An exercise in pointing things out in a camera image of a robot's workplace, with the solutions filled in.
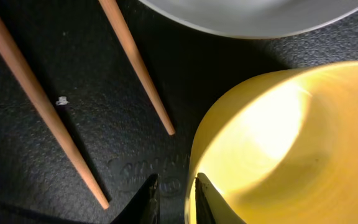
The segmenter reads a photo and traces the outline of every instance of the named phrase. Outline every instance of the black placemat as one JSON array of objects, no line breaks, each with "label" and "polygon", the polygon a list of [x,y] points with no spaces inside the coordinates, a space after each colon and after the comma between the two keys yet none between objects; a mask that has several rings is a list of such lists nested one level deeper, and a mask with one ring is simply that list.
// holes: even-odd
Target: black placemat
[{"label": "black placemat", "polygon": [[261,73],[358,60],[358,12],[293,37],[237,40],[184,27],[135,0],[118,3],[176,135],[165,132],[97,1],[0,0],[50,100],[67,97],[56,109],[111,199],[103,211],[0,57],[0,209],[108,223],[158,172],[162,223],[183,223],[193,136],[223,93]]}]

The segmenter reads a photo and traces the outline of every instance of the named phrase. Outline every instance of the dark fabric surface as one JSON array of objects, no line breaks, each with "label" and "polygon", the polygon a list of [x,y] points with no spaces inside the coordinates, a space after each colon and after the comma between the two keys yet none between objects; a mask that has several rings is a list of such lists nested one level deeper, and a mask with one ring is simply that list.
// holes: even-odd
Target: dark fabric surface
[{"label": "dark fabric surface", "polygon": [[135,0],[118,3],[176,135],[165,132],[97,1],[0,0],[0,15],[50,100],[67,97],[56,109],[111,199],[104,211],[0,57],[3,222],[20,223],[27,213],[5,209],[16,207],[109,223],[156,172],[161,222],[183,223],[193,136],[223,93],[261,73],[358,60],[358,12],[293,37],[237,40],[184,27]]}]

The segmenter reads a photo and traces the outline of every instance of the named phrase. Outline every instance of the embossed logo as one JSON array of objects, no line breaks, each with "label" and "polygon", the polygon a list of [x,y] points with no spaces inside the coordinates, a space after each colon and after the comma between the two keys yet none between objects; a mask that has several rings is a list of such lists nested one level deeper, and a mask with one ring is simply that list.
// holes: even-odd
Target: embossed logo
[{"label": "embossed logo", "polygon": [[182,183],[186,175],[184,168],[188,167],[188,155],[167,156],[163,159],[137,161],[135,159],[111,159],[109,169],[121,192],[136,192],[151,174],[160,174],[160,193],[162,197],[177,196],[183,189]]}]

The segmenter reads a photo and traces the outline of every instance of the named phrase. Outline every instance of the white plate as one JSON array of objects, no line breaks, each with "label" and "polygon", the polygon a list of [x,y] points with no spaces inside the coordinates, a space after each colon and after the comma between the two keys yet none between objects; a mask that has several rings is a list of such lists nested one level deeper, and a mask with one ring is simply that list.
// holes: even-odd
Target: white plate
[{"label": "white plate", "polygon": [[266,39],[320,28],[358,10],[358,0],[140,0],[210,34]]}]

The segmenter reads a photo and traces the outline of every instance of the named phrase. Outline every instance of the small white crumb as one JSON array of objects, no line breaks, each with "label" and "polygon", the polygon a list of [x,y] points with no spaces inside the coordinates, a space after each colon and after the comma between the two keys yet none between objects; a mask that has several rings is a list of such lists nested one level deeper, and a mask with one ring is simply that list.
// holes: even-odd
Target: small white crumb
[{"label": "small white crumb", "polygon": [[59,100],[56,101],[56,105],[57,105],[57,106],[66,105],[67,103],[68,103],[67,97],[65,97],[65,96],[59,97]]}]

